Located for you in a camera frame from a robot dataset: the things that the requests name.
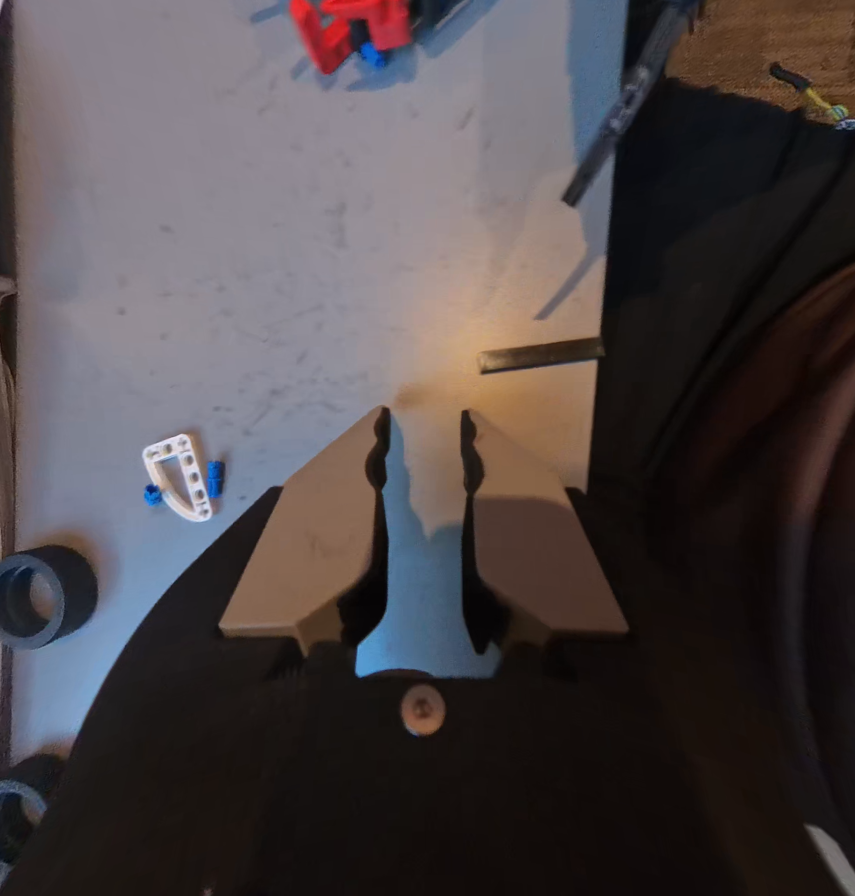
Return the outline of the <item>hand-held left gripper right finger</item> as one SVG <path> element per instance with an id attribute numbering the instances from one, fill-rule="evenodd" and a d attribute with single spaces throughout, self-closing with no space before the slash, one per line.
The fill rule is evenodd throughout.
<path id="1" fill-rule="evenodd" d="M 462 610 L 475 652 L 626 637 L 630 626 L 558 474 L 478 412 L 460 420 Z"/>

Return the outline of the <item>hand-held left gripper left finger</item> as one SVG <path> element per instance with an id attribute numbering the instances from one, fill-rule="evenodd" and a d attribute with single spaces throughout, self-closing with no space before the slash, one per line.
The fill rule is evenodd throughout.
<path id="1" fill-rule="evenodd" d="M 284 484 L 220 619 L 231 638 L 361 644 L 387 604 L 390 412 L 357 420 Z"/>

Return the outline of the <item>long black brick beam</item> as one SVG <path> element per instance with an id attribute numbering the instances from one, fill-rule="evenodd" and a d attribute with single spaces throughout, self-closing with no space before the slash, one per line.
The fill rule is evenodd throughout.
<path id="1" fill-rule="evenodd" d="M 664 72 L 671 50 L 683 32 L 693 29 L 701 6 L 700 1 L 664 2 L 637 61 L 625 75 L 617 99 L 606 113 L 587 153 L 578 162 L 563 192 L 561 200 L 565 205 L 576 208 L 588 192 Z"/>

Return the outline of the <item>grey desk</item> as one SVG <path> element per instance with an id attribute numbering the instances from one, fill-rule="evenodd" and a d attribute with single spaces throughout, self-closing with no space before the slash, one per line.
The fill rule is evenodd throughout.
<path id="1" fill-rule="evenodd" d="M 100 597 L 14 658 L 11 755 L 67 750 L 167 587 L 269 487 L 392 413 L 389 603 L 356 671 L 487 678 L 461 616 L 459 415 L 584 488 L 596 367 L 480 375 L 599 331 L 612 192 L 560 197 L 621 80 L 627 2 L 466 2 L 382 71 L 316 72 L 286 2 L 14 2 L 17 541 Z M 179 433 L 212 519 L 149 507 Z"/>

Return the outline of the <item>person's dark trousers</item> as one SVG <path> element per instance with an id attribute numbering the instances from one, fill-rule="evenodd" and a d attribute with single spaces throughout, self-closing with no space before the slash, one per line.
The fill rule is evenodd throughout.
<path id="1" fill-rule="evenodd" d="M 678 81 L 614 173 L 590 539 L 627 606 L 659 550 L 690 603 L 779 644 L 792 426 L 824 283 L 855 263 L 855 131 Z"/>

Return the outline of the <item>toy brick race car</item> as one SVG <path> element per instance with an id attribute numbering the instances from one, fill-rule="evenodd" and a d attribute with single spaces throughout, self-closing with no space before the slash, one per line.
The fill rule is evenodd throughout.
<path id="1" fill-rule="evenodd" d="M 374 69 L 437 29 L 462 1 L 290 1 L 288 15 L 315 70 L 335 73 L 353 56 Z"/>

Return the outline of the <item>white brick frame piece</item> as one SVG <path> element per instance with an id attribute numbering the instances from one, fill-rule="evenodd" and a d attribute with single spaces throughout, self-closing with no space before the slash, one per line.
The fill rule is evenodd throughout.
<path id="1" fill-rule="evenodd" d="M 212 519 L 205 472 L 190 434 L 179 433 L 148 444 L 142 449 L 142 464 L 148 484 L 161 488 L 164 506 L 185 521 L 204 523 Z"/>

